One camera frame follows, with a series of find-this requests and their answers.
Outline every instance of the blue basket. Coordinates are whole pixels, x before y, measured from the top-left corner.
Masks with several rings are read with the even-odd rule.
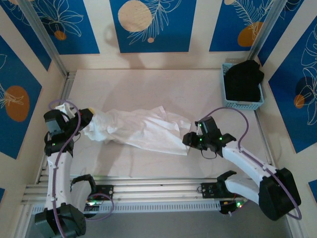
[[[243,109],[243,110],[256,110],[259,106],[264,103],[263,93],[261,85],[259,84],[259,89],[261,92],[261,99],[259,102],[238,102],[238,101],[231,101],[226,99],[226,92],[224,88],[224,76],[228,72],[228,70],[233,66],[232,63],[223,63],[221,66],[221,73],[220,74],[220,81],[222,86],[222,101],[225,107],[236,108],[236,109]]]

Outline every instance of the white tabletop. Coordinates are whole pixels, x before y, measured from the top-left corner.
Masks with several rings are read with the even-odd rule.
[[[222,107],[220,70],[78,70],[69,99],[78,108],[93,107],[133,111],[163,106],[192,121],[201,119],[213,109]],[[253,111],[247,116],[249,133],[242,145],[266,161],[265,150]],[[223,134],[237,139],[246,124],[238,113],[220,110],[213,114]],[[74,146],[72,175],[131,178],[214,178],[228,170],[240,172],[229,161],[218,156],[207,160],[199,150],[190,149],[188,156],[141,150],[129,145],[90,141],[82,136]]]

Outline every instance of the purple cable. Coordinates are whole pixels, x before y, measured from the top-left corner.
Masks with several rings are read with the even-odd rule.
[[[58,155],[57,155],[57,158],[56,158],[56,161],[55,161],[55,167],[57,168],[58,166],[58,162],[59,162],[59,159],[60,159],[60,156],[63,152],[63,150],[65,149],[65,147],[68,145],[68,143],[72,140],[72,138],[76,135],[76,133],[78,132],[79,130],[79,127],[80,127],[80,123],[81,123],[81,117],[80,117],[80,112],[79,112],[79,109],[75,106],[75,104],[67,101],[67,100],[60,100],[60,99],[57,99],[57,100],[54,100],[52,102],[50,102],[49,104],[49,109],[53,110],[52,108],[52,104],[55,104],[55,103],[68,103],[70,104],[71,106],[74,107],[74,109],[76,110],[77,112],[77,115],[78,115],[78,124],[77,124],[77,127],[74,131],[74,133],[70,136],[70,138],[65,142],[65,144],[62,146],[62,148],[60,149]],[[56,199],[55,199],[55,196],[56,196],[56,168],[53,169],[53,185],[52,185],[52,197],[54,198],[53,200],[53,213],[54,213],[54,218],[55,218],[55,221],[56,221],[56,224],[57,224],[57,227],[58,227],[58,230],[62,236],[62,238],[67,238],[65,232],[63,231],[62,227],[61,227],[61,224],[59,222],[59,219],[58,219],[58,214],[57,214],[57,209],[56,209]]]
[[[246,128],[246,131],[243,133],[243,135],[241,136],[241,138],[239,139],[238,141],[238,148],[240,150],[240,152],[242,152],[242,154],[244,154],[245,156],[247,156],[249,159],[251,159],[254,163],[256,163],[257,165],[259,165],[264,171],[268,172],[276,181],[277,183],[281,186],[281,188],[284,190],[284,192],[286,193],[286,195],[289,197],[289,199],[291,200],[291,202],[293,203],[294,205],[294,208],[296,209],[297,213],[298,213],[298,217],[290,214],[290,213],[287,213],[288,216],[290,216],[291,218],[294,218],[296,220],[301,220],[302,219],[302,213],[301,211],[299,210],[299,207],[295,201],[295,199],[293,198],[293,196],[290,194],[290,192],[288,191],[288,189],[285,187],[285,185],[281,182],[281,180],[274,174],[272,173],[269,169],[264,169],[264,165],[259,162],[257,159],[255,159],[253,156],[249,155],[248,153],[246,153],[245,151],[241,151],[241,141],[242,139],[246,136],[246,134],[248,133],[249,131],[249,121],[247,119],[247,117],[241,112],[239,111],[238,109],[235,109],[235,108],[228,108],[228,107],[221,107],[221,108],[217,108],[215,110],[213,110],[212,112],[210,112],[207,116],[205,116],[203,119],[209,117],[211,114],[213,114],[214,112],[220,110],[220,109],[230,109],[230,110],[234,110],[236,112],[238,112],[241,116],[243,116],[244,120],[246,121],[246,124],[247,124],[247,128]]]
[[[113,212],[113,210],[114,210],[114,203],[113,203],[113,200],[111,199],[111,197],[109,197],[108,195],[103,194],[103,193],[95,193],[95,194],[89,195],[88,199],[91,198],[91,197],[94,197],[94,196],[106,197],[107,199],[109,199],[109,200],[111,201],[112,207],[111,207],[109,213],[106,214],[104,217],[100,217],[100,218],[97,218],[97,219],[88,219],[88,218],[86,218],[86,221],[90,221],[90,222],[102,221],[102,220],[108,218],[108,217],[112,214],[112,212]]]

